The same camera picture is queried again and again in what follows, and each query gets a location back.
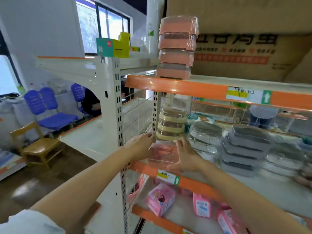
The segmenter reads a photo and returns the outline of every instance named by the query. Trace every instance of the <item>stack of pink containers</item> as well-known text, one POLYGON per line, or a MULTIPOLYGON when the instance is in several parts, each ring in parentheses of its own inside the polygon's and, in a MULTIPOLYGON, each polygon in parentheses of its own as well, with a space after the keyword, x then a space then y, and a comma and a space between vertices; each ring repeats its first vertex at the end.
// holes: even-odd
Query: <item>stack of pink containers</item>
POLYGON ((190 78, 197 35, 198 19, 194 16, 170 16, 161 20, 157 77, 190 78))

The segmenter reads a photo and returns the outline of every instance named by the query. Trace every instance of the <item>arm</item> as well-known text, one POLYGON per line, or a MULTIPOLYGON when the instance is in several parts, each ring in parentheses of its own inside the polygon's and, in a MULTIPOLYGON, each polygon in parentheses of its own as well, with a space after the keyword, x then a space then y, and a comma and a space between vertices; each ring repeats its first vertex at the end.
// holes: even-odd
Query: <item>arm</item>
POLYGON ((213 163, 202 159, 185 138, 175 142, 180 160, 168 166, 168 169, 201 173, 248 224, 252 234, 311 233, 263 196, 243 185, 213 163))
POLYGON ((65 230, 73 227, 111 180, 130 161, 150 155, 149 147, 155 142, 151 134, 135 137, 107 159, 78 173, 70 180, 38 201, 32 210, 39 211, 65 230))

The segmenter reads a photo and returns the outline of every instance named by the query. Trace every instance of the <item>hand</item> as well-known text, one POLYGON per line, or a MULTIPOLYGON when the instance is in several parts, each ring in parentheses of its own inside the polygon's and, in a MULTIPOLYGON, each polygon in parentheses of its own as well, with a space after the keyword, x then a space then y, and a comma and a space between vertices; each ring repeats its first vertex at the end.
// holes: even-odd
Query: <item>hand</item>
POLYGON ((155 141, 151 133, 146 133, 131 138, 123 148, 128 150, 131 161, 143 160, 152 155, 149 148, 155 141))
POLYGON ((92 111, 100 110, 101 109, 101 103, 93 104, 92 105, 92 111))
POLYGON ((190 142, 184 137, 174 140, 174 142, 177 145, 179 161, 175 164, 168 165, 167 170, 176 173, 198 171, 198 165, 201 163, 202 157, 192 148, 190 142))

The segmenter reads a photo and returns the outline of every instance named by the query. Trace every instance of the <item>wooden chair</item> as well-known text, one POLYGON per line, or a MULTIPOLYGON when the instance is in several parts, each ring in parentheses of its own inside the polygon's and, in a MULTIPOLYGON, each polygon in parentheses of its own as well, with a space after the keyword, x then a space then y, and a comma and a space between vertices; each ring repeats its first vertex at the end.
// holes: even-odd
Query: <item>wooden chair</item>
POLYGON ((46 160, 45 158, 46 155, 57 146, 59 140, 58 138, 55 138, 55 139, 44 138, 37 122, 30 123, 29 125, 21 129, 15 130, 11 132, 10 134, 14 143, 16 144, 18 148, 18 151, 21 153, 21 156, 26 160, 27 165, 40 164, 40 165, 45 165, 49 168, 48 162, 62 151, 62 149, 59 150, 53 156, 51 156, 48 160, 46 160), (26 133, 28 130, 31 130, 31 129, 35 129, 40 138, 39 140, 29 145, 28 147, 23 148, 18 142, 17 137, 20 135, 23 135, 24 133, 26 133), (27 161, 27 155, 39 156, 42 162, 41 163, 29 162, 27 161))

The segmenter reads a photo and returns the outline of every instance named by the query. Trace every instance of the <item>window pane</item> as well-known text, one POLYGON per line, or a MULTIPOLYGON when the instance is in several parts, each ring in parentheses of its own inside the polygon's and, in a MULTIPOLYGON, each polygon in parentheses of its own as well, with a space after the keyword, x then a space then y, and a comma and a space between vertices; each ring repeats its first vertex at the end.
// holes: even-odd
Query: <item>window pane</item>
POLYGON ((83 46, 86 53, 97 53, 96 38, 99 37, 99 29, 96 19, 96 10, 84 4, 76 2, 83 46))
POLYGON ((120 32, 122 32, 122 18, 110 11, 108 12, 108 27, 110 31, 110 38, 117 39, 120 32))
POLYGON ((129 33, 129 30, 128 30, 128 20, 126 18, 124 18, 124 32, 129 33))
POLYGON ((7 56, 0 55, 0 95, 18 93, 16 84, 14 82, 14 71, 7 56))
POLYGON ((102 7, 99 7, 99 22, 101 24, 102 38, 108 38, 106 25, 106 10, 102 7))

